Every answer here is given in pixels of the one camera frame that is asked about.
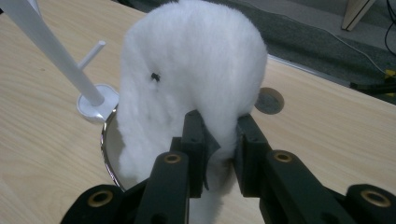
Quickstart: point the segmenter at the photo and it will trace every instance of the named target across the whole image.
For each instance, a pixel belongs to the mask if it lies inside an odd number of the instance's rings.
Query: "black cable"
[[[390,31],[390,28],[392,28],[392,26],[396,24],[396,13],[394,12],[392,6],[390,5],[390,1],[389,0],[387,0],[387,7],[388,7],[388,13],[389,13],[389,16],[390,16],[390,20],[392,21],[392,24],[390,25],[390,27],[387,30],[387,33],[385,34],[385,47],[387,47],[389,52],[396,57],[396,52],[391,50],[390,47],[388,46],[388,34],[389,34],[389,31]]]

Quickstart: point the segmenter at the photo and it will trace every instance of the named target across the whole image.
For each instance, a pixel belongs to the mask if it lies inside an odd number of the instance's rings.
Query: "white plush toy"
[[[121,174],[138,182],[149,177],[156,157],[181,136],[185,114],[197,109],[220,149],[207,167],[210,191],[191,200],[190,217],[213,223],[220,196],[233,182],[236,122],[254,106],[266,61],[260,33],[225,6],[180,0],[138,21],[121,53]]]

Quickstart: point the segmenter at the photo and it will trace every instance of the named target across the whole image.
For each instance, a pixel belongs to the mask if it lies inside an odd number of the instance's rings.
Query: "white base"
[[[85,119],[103,123],[119,103],[119,94],[106,84],[98,84],[95,87],[105,97],[105,101],[101,105],[91,105],[83,95],[80,95],[77,100],[77,110]]]

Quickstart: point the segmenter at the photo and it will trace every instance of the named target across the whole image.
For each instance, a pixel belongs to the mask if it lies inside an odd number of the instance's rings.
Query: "cable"
[[[251,7],[254,7],[254,8],[260,10],[260,11],[264,11],[264,10],[262,10],[262,9],[256,7],[256,6],[254,6],[253,4],[251,4],[251,3],[249,3],[249,2],[246,2],[246,1],[241,1],[241,2],[244,2],[246,5],[249,5],[249,6],[251,6]],[[390,11],[391,11],[391,12],[389,12],[389,13],[393,14],[392,16],[394,16],[395,19],[396,19],[396,14],[394,13],[394,11],[393,11],[392,8],[390,8]],[[297,20],[295,20],[295,19],[293,19],[293,18],[291,18],[291,17],[289,17],[289,16],[286,16],[286,15],[282,15],[282,14],[278,14],[278,13],[274,13],[274,12],[269,12],[269,11],[264,11],[264,12],[269,13],[269,14],[272,14],[272,15],[283,16],[283,17],[285,17],[285,18],[287,18],[287,19],[289,19],[289,20],[291,20],[291,21],[295,21],[295,22],[297,22],[297,23],[300,23],[301,25],[305,25],[305,26],[308,26],[308,27],[311,27],[311,28],[318,29],[318,30],[320,30],[320,31],[326,32],[327,34],[333,36],[335,39],[337,39],[338,41],[340,41],[341,43],[343,43],[343,44],[346,45],[347,47],[349,47],[349,48],[351,48],[351,49],[357,51],[358,53],[360,53],[361,55],[363,55],[364,57],[366,57],[366,58],[370,61],[370,63],[371,63],[378,71],[380,71],[380,72],[383,73],[383,74],[386,74],[385,71],[384,71],[382,68],[380,68],[368,54],[366,54],[366,53],[362,52],[361,50],[356,49],[355,47],[349,45],[347,42],[345,42],[343,39],[341,39],[341,38],[338,37],[337,35],[334,35],[332,32],[330,32],[330,31],[328,31],[328,30],[326,30],[326,29],[323,29],[323,28],[318,28],[318,27],[313,26],[313,25],[308,25],[308,24],[302,23],[302,22],[297,21]]]
[[[390,16],[390,20],[392,21],[392,24],[390,25],[390,27],[389,27],[388,30],[387,30],[387,33],[385,34],[385,47],[387,47],[387,49],[389,50],[389,52],[390,52],[391,54],[393,54],[394,56],[396,56],[396,53],[395,53],[393,50],[391,50],[390,47],[388,46],[388,34],[389,34],[389,31],[390,31],[390,28],[392,28],[392,26],[393,26],[394,24],[396,24],[396,14],[395,14],[395,12],[393,11],[393,8],[392,8],[392,6],[390,5],[390,1],[389,1],[389,0],[387,0],[387,7],[388,7],[388,13],[389,13],[389,16]]]

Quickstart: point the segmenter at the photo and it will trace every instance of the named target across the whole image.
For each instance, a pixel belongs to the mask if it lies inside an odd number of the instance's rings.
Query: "white fluffy fur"
[[[213,222],[230,179],[237,118],[253,107],[266,60],[260,33],[234,9],[181,0],[151,11],[127,32],[121,53],[120,172],[149,177],[155,158],[181,136],[185,114],[198,109],[221,149],[208,164],[210,191],[191,202],[191,221]]]

